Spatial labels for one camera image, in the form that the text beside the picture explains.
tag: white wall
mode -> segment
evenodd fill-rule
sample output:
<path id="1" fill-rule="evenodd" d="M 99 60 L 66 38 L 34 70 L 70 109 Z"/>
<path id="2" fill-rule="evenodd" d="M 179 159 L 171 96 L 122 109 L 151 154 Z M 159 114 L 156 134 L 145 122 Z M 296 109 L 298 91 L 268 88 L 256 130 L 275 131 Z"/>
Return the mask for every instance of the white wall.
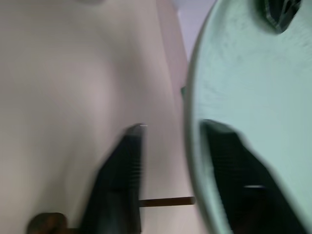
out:
<path id="1" fill-rule="evenodd" d="M 172 0 L 180 21 L 188 61 L 200 28 L 215 0 Z"/>
<path id="2" fill-rule="evenodd" d="M 142 197 L 192 194 L 155 1 L 2 1 L 0 29 L 1 233 L 39 212 L 77 224 L 103 155 L 136 122 Z"/>

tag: brown rod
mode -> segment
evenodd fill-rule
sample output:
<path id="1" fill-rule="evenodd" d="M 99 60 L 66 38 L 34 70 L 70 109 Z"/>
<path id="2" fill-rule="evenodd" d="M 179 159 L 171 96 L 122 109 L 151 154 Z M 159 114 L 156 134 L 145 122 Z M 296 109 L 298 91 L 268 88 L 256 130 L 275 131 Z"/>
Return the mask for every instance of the brown rod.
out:
<path id="1" fill-rule="evenodd" d="M 186 205 L 194 205 L 195 202 L 196 202 L 196 199 L 193 196 L 164 198 L 164 199 L 150 199 L 150 200 L 141 200 L 140 207 L 186 206 Z"/>

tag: black object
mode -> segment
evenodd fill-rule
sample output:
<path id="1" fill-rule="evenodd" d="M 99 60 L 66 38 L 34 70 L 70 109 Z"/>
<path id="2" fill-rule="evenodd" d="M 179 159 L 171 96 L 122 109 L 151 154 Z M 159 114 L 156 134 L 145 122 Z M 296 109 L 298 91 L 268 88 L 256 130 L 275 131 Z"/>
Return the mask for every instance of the black object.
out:
<path id="1" fill-rule="evenodd" d="M 127 129 L 98 172 L 80 234 L 139 234 L 143 125 Z"/>
<path id="2" fill-rule="evenodd" d="M 264 0 L 268 21 L 278 33 L 283 33 L 300 8 L 301 0 Z"/>
<path id="3" fill-rule="evenodd" d="M 205 120 L 214 176 L 235 234 L 306 234 L 267 168 L 225 124 Z"/>

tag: beige wall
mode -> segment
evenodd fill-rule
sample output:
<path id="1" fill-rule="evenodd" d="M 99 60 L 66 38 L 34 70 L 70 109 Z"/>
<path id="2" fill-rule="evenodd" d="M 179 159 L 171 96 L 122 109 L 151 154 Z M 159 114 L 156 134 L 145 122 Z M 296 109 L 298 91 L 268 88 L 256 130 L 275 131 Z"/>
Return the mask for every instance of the beige wall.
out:
<path id="1" fill-rule="evenodd" d="M 0 232 L 39 212 L 76 225 L 103 155 L 136 122 L 148 125 L 142 197 L 191 195 L 156 2 L 50 2 L 0 3 Z"/>
<path id="2" fill-rule="evenodd" d="M 170 0 L 156 0 L 159 25 L 178 117 L 183 117 L 181 88 L 186 84 L 188 62 L 176 10 Z"/>

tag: dark brown object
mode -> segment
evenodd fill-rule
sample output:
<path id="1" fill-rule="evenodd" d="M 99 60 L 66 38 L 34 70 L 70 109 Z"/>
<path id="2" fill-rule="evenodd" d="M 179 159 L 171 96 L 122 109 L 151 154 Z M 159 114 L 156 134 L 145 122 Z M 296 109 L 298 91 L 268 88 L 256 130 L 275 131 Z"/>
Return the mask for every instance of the dark brown object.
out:
<path id="1" fill-rule="evenodd" d="M 42 213 L 30 220 L 26 234 L 76 234 L 67 228 L 67 218 L 61 213 Z"/>
<path id="2" fill-rule="evenodd" d="M 193 196 L 165 198 L 165 199 L 151 199 L 151 200 L 141 200 L 140 207 L 185 206 L 185 205 L 194 205 L 195 202 L 196 199 Z"/>

